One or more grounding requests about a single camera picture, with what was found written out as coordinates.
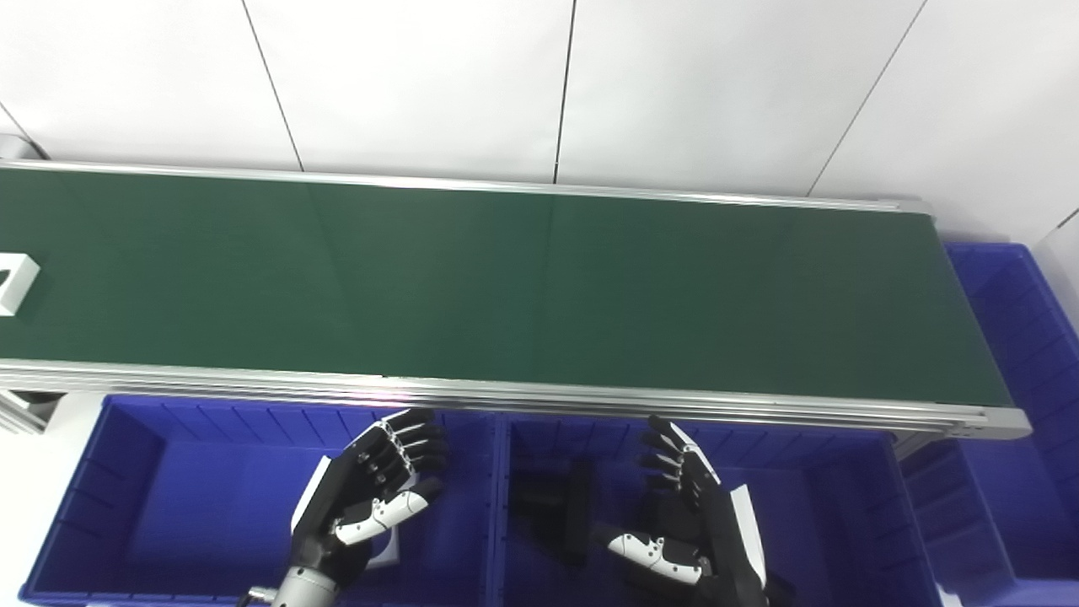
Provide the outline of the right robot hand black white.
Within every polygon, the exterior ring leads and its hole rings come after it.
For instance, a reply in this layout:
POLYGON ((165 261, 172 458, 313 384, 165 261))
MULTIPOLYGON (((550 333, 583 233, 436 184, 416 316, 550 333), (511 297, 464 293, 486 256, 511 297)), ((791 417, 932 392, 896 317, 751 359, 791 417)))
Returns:
POLYGON ((639 460, 648 491, 668 502, 651 533, 596 524, 591 538, 622 562, 625 580, 663 606, 791 606, 797 591, 771 572, 750 488, 730 489, 674 420, 647 419, 639 460))

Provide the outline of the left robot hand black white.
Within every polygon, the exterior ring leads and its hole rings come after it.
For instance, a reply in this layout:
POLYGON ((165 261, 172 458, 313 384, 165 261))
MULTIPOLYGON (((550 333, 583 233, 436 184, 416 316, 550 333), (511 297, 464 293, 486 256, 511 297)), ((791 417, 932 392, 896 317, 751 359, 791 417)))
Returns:
POLYGON ((293 508, 287 572, 275 599, 328 606, 361 577, 385 535, 443 491, 446 431, 432 410, 405 410, 367 426, 334 457, 325 456, 293 508))

